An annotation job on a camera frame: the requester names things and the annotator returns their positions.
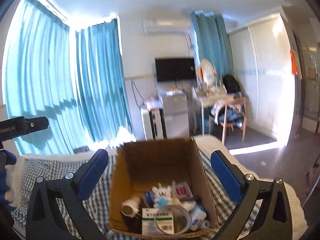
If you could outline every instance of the dark floor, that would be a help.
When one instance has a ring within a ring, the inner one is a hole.
[[[306,199],[306,178],[308,170],[313,166],[320,154],[320,137],[305,129],[301,129],[299,137],[288,143],[286,147],[255,153],[235,155],[246,168],[255,171],[261,178],[282,178],[296,191],[301,203]],[[309,199],[305,206],[308,223],[319,213],[320,193]]]
[[[222,126],[215,126],[213,136],[222,140]],[[239,128],[234,128],[234,131],[227,131],[226,141],[224,145],[228,150],[246,148],[266,143],[275,142],[273,138],[259,133],[249,127],[247,127],[244,136],[244,142],[242,142],[242,131]]]

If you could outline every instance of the television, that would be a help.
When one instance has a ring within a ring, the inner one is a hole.
[[[158,82],[196,79],[193,58],[155,58]]]

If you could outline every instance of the silver bolt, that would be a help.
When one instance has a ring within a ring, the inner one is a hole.
[[[282,180],[282,179],[279,179],[279,178],[276,178],[276,183],[282,184],[282,183],[283,183],[283,180]]]
[[[40,183],[42,181],[43,181],[43,177],[38,177],[37,180],[36,180],[36,182],[38,182],[38,183]]]
[[[73,173],[69,172],[65,175],[66,179],[72,179],[73,178]]]
[[[247,175],[245,176],[245,178],[246,178],[247,180],[254,180],[254,176],[253,176],[252,174],[247,174]]]

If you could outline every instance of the white bedding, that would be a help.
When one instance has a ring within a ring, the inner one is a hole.
[[[217,138],[211,135],[205,135],[205,136],[195,136],[196,143],[199,147],[199,149],[204,152],[208,157],[211,156],[211,153],[215,150],[220,150],[226,158],[232,163],[239,167],[239,169],[244,174],[253,174],[257,179],[265,180],[265,181],[273,181],[273,179],[261,179],[259,176],[254,172],[246,169],[244,166],[242,166],[238,160],[232,156],[229,151],[225,148],[224,145],[222,145],[221,141],[219,141]],[[108,153],[110,155],[113,155],[116,153],[116,150],[108,150]],[[76,155],[51,155],[51,156],[40,156],[40,155],[25,155],[20,156],[18,158],[17,164],[15,165],[15,168],[12,173],[13,181],[12,181],[12,187],[15,192],[15,198],[16,202],[19,204],[21,195],[20,195],[20,188],[21,188],[21,182],[22,182],[22,174],[23,174],[23,165],[24,160],[26,158],[38,158],[38,159],[53,159],[53,160],[84,160],[88,159],[93,155],[93,153],[78,153]],[[307,230],[307,222],[304,218],[304,212],[300,206],[300,200],[298,199],[294,189],[285,183],[285,188],[287,190],[287,195],[289,199],[290,209],[291,209],[291,216],[292,216],[292,230],[293,230],[293,240],[298,240],[303,233]],[[15,223],[14,227],[25,236],[25,230],[20,227],[17,223]]]

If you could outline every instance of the white stuffed animal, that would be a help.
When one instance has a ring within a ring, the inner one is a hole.
[[[158,188],[152,187],[151,188],[153,193],[155,194],[154,196],[154,208],[159,208],[163,207],[166,205],[172,204],[172,197],[171,197],[171,187],[162,187],[159,185]]]

